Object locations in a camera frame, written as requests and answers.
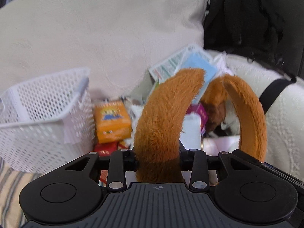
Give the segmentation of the brown plush headband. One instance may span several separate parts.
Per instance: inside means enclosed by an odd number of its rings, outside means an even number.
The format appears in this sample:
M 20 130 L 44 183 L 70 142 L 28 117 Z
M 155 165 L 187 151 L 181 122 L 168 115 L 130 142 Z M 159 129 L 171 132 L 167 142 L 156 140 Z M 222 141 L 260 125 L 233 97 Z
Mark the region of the brown plush headband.
M 160 84 L 150 95 L 138 120 L 134 151 L 139 162 L 136 179 L 143 183 L 180 183 L 179 138 L 186 111 L 203 85 L 204 71 L 186 68 Z M 239 149 L 260 162 L 267 151 L 262 104 L 240 77 L 224 75 L 212 81 L 203 100 L 218 105 L 230 99 L 240 121 Z

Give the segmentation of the magenta medicine box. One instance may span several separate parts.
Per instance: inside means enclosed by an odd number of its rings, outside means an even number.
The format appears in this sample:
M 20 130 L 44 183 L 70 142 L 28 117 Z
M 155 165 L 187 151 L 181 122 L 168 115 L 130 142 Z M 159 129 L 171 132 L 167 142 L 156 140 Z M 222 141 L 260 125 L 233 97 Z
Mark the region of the magenta medicine box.
M 208 114 L 201 103 L 191 104 L 187 109 L 187 114 L 195 113 L 200 116 L 200 133 L 203 136 L 206 132 L 206 123 L 208 121 Z

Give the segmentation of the red snack packet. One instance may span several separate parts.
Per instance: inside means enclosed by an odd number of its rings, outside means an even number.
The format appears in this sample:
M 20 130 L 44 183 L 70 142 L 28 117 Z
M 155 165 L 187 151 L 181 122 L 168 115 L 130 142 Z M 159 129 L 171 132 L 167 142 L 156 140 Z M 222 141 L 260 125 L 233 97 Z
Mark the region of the red snack packet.
M 118 142 L 109 142 L 105 144 L 96 144 L 93 151 L 97 152 L 100 157 L 110 156 L 112 152 L 117 151 Z

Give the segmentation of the orange cartoon box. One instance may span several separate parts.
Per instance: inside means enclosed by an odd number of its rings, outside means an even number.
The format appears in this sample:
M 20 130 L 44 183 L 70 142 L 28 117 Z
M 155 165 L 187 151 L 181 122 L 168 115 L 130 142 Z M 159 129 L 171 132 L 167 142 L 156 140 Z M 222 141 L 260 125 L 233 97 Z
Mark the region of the orange cartoon box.
M 118 142 L 131 138 L 131 118 L 122 101 L 97 103 L 94 113 L 99 143 Z

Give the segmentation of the white printed leaflet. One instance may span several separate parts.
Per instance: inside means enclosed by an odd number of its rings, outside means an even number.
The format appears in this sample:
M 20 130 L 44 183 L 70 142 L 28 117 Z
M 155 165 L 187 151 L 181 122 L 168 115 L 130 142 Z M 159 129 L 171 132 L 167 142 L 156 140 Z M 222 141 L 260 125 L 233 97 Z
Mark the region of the white printed leaflet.
M 188 44 L 186 47 L 176 51 L 169 57 L 150 67 L 148 71 L 153 80 L 163 83 L 178 71 L 178 67 L 182 65 L 191 54 L 200 55 L 208 63 L 213 62 L 213 57 L 207 53 L 207 51 L 203 50 L 197 44 Z

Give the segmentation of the white perforated plastic basket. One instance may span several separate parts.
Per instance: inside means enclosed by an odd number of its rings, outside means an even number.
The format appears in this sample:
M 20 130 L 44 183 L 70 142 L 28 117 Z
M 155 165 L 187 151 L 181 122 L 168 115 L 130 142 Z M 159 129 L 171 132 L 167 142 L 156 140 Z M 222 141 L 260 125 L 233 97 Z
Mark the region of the white perforated plastic basket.
M 95 123 L 90 70 L 73 68 L 16 84 L 1 95 L 1 159 L 48 173 L 90 152 Z

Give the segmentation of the light blue face mask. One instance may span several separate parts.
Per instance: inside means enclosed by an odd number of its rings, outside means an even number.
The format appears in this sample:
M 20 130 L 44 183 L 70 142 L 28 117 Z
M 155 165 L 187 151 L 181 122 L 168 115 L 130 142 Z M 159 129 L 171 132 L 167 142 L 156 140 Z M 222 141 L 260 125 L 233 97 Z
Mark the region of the light blue face mask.
M 191 53 L 181 64 L 180 69 L 184 68 L 198 68 L 204 71 L 203 85 L 201 86 L 196 97 L 192 100 L 192 104 L 198 104 L 209 83 L 216 76 L 218 70 L 213 64 L 210 63 L 209 60 L 206 59 L 205 56 L 202 56 L 199 53 Z

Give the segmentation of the zebra striped fabric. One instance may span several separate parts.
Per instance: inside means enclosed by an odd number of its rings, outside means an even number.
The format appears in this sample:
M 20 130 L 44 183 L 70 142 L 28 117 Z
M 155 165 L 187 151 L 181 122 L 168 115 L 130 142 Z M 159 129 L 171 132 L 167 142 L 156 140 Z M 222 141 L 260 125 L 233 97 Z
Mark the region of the zebra striped fabric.
M 39 173 L 15 171 L 1 158 L 1 227 L 18 228 L 26 222 L 19 204 L 19 195 L 24 186 L 40 176 Z

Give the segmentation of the cream quilted cushion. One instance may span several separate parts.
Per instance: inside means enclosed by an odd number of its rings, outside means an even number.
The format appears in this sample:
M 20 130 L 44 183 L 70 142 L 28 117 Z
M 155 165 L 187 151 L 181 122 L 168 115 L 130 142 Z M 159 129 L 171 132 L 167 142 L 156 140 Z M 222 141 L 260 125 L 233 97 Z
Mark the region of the cream quilted cushion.
M 234 74 L 245 80 L 257 96 L 282 75 L 268 70 L 256 61 L 244 57 L 209 50 L 221 56 Z M 266 113 L 266 162 L 303 180 L 303 79 L 288 85 Z

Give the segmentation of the large cream pillow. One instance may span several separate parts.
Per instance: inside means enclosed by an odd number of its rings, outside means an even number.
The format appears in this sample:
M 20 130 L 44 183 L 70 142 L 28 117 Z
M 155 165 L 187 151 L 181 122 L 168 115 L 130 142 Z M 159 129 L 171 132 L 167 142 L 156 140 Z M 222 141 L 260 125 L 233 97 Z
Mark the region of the large cream pillow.
M 88 67 L 94 98 L 129 94 L 147 70 L 203 42 L 204 0 L 13 0 L 1 8 L 1 90 Z

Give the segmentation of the black backpack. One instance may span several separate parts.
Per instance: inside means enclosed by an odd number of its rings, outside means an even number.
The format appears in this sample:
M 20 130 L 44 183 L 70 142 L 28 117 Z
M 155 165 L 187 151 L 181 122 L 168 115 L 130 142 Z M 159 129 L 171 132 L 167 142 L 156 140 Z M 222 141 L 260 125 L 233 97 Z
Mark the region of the black backpack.
M 205 49 L 303 77 L 303 0 L 208 0 Z

